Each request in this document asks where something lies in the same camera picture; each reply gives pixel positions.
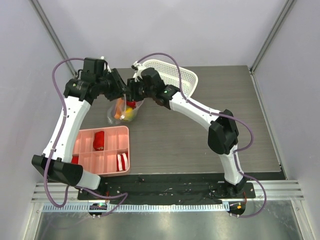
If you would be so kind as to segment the clear pink zip top bag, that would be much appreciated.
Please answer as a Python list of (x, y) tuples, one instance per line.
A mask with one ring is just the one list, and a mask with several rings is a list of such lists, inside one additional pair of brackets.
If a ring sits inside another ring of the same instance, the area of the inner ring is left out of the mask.
[(137, 116), (142, 101), (128, 101), (125, 96), (111, 102), (107, 110), (107, 120), (110, 125), (132, 122)]

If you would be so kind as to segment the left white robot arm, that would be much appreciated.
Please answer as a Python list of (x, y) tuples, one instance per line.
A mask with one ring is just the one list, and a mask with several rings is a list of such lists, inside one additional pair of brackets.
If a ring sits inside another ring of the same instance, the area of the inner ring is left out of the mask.
[(31, 164), (47, 180), (87, 188), (100, 200), (107, 192), (103, 177), (130, 172), (129, 129), (126, 126), (80, 129), (90, 104), (76, 97), (64, 100), (52, 138)]

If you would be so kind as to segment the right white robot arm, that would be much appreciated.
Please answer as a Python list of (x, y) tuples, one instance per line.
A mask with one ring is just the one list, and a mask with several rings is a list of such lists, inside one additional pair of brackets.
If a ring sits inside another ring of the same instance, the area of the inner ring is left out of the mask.
[(128, 79), (128, 98), (133, 101), (153, 99), (158, 105), (181, 113), (208, 132), (207, 144), (219, 155), (221, 160), (226, 193), (233, 198), (244, 191), (245, 179), (240, 169), (238, 155), (239, 131), (230, 111), (211, 111), (209, 107), (199, 102), (191, 102), (184, 95), (182, 87), (165, 84), (160, 74), (152, 67), (132, 66), (134, 77)]

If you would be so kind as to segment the red fake food under arm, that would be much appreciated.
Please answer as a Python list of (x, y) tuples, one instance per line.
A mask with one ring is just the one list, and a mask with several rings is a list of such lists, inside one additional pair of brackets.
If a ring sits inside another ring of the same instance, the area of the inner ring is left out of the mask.
[(79, 156), (78, 155), (74, 155), (72, 157), (71, 163), (77, 165), (79, 163)]

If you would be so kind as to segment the red plush fake food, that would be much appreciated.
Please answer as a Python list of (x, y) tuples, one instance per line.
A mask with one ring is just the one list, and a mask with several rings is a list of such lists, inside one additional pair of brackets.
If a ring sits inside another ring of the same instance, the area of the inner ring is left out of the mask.
[(95, 151), (103, 151), (105, 146), (105, 132), (98, 131), (94, 134), (93, 148)]

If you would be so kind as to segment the red white striped fake food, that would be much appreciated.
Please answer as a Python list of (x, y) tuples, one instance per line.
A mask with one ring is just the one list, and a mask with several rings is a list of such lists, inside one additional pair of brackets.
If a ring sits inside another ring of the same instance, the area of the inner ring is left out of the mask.
[(118, 172), (124, 172), (129, 169), (129, 156), (127, 152), (117, 154), (116, 157), (116, 170)]

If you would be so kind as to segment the white perforated plastic basket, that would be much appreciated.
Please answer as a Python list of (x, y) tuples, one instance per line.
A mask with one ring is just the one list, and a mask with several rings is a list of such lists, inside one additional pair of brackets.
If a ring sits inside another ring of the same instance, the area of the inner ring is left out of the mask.
[(146, 69), (154, 68), (158, 71), (165, 85), (173, 85), (180, 88), (187, 98), (191, 97), (196, 90), (198, 85), (198, 76), (193, 71), (179, 67), (179, 73), (175, 64), (157, 59), (149, 59), (141, 64), (143, 64)]

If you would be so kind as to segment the pink divided organizer tray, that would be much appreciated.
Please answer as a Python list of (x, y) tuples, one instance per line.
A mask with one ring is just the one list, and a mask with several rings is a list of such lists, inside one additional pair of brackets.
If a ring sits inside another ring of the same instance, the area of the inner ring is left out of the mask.
[[(96, 132), (104, 131), (104, 150), (96, 151), (93, 140)], [(117, 171), (117, 154), (128, 153), (129, 169)], [(130, 135), (126, 126), (82, 129), (78, 132), (72, 156), (79, 156), (78, 165), (85, 171), (102, 177), (123, 176), (130, 173)]]

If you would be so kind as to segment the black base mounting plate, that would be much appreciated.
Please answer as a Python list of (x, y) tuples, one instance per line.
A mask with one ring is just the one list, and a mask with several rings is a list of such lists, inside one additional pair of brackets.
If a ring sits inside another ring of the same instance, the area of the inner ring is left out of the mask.
[(252, 183), (247, 182), (240, 193), (231, 191), (224, 182), (107, 182), (93, 191), (104, 197), (127, 193), (129, 202), (160, 202), (213, 199), (254, 199), (256, 193)]

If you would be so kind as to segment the left aluminium corner post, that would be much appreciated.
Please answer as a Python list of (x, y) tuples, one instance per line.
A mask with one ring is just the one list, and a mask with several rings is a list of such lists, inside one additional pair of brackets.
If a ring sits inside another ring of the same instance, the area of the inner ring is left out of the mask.
[(47, 34), (49, 35), (52, 43), (54, 44), (57, 52), (59, 53), (60, 57), (63, 60), (69, 58), (65, 48), (63, 47), (56, 31), (54, 30), (47, 14), (45, 13), (41, 3), (38, 0), (29, 0), (31, 6), (33, 7), (35, 13), (37, 14), (38, 18), (40, 19), (44, 29), (46, 30)]

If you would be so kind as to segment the aluminium corner post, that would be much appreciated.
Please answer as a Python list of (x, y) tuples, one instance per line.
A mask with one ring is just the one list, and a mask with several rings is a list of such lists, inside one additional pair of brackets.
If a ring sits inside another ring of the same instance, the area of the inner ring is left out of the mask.
[(259, 67), (262, 59), (264, 58), (267, 50), (272, 45), (273, 41), (275, 40), (277, 34), (279, 33), (282, 25), (286, 21), (286, 18), (290, 14), (291, 10), (293, 9), (294, 5), (296, 4), (296, 0), (286, 0), (281, 11), (279, 12), (274, 24), (272, 25), (262, 47), (260, 48), (255, 60), (253, 61), (252, 66), (250, 67), (249, 71), (253, 75), (257, 68)]
[(54, 44), (57, 52), (59, 53), (60, 57), (63, 60), (69, 58), (65, 48), (63, 47), (56, 31), (54, 30), (47, 14), (45, 13), (41, 3), (38, 0), (29, 0), (31, 6), (33, 7), (35, 13), (37, 14), (38, 18), (40, 19), (44, 29), (46, 30), (47, 34), (49, 35), (52, 43)]

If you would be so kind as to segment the aluminium front rail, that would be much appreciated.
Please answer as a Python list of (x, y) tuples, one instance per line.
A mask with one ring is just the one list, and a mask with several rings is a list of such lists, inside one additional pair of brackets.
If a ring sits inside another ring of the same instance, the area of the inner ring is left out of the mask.
[(262, 201), (267, 198), (269, 201), (282, 200), (303, 200), (304, 196), (300, 185), (295, 180), (264, 180), (261, 183), (248, 181), (244, 184), (240, 193), (231, 196), (225, 189), (224, 182), (108, 182), (103, 196), (117, 196), (122, 193), (128, 193), (128, 199), (142, 204), (142, 201), (150, 202), (151, 198), (168, 199), (178, 197), (179, 201), (205, 200), (209, 197), (222, 199), (256, 199)]

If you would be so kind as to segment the right aluminium corner post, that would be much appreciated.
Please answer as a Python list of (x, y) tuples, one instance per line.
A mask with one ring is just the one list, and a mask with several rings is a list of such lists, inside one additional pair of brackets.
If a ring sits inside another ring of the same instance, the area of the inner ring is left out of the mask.
[(253, 61), (252, 66), (250, 67), (249, 71), (253, 75), (257, 68), (259, 67), (262, 59), (264, 58), (267, 50), (272, 45), (273, 41), (275, 40), (277, 34), (279, 33), (282, 25), (286, 21), (286, 18), (290, 14), (291, 10), (293, 9), (294, 5), (296, 4), (296, 0), (286, 0), (281, 11), (279, 12), (274, 24), (272, 25), (262, 47), (260, 48), (255, 60)]

